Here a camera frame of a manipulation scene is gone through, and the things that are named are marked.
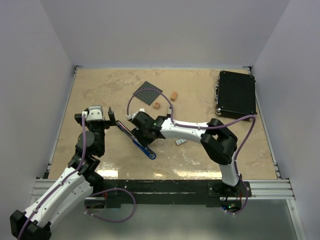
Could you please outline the staple tray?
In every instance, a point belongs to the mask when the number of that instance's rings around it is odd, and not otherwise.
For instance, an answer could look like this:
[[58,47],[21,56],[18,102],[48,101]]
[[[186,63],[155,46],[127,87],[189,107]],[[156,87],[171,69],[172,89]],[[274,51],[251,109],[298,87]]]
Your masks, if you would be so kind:
[[182,145],[182,144],[185,143],[185,142],[186,142],[186,140],[185,140],[185,139],[182,139],[182,138],[179,138],[179,139],[175,140],[175,144],[176,144],[177,146]]

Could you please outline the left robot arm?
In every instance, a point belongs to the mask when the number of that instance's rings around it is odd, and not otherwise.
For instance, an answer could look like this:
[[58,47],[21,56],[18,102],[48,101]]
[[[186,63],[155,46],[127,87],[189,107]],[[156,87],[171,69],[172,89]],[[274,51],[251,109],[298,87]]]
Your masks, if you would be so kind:
[[48,240],[52,229],[73,207],[89,195],[104,190],[103,177],[95,172],[105,154],[105,131],[116,125],[114,112],[105,119],[100,105],[90,106],[74,118],[82,126],[75,154],[53,185],[24,211],[10,216],[11,233],[19,240]]

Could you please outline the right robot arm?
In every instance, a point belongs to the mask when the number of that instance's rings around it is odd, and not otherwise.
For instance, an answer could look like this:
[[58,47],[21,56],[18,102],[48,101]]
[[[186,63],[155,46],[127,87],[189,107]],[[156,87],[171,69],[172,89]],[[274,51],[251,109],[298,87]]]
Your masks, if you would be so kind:
[[223,192],[233,197],[241,190],[233,161],[238,138],[220,120],[194,123],[169,116],[153,119],[142,110],[129,114],[127,120],[134,125],[131,133],[143,147],[157,139],[182,139],[202,145],[208,157],[219,165]]

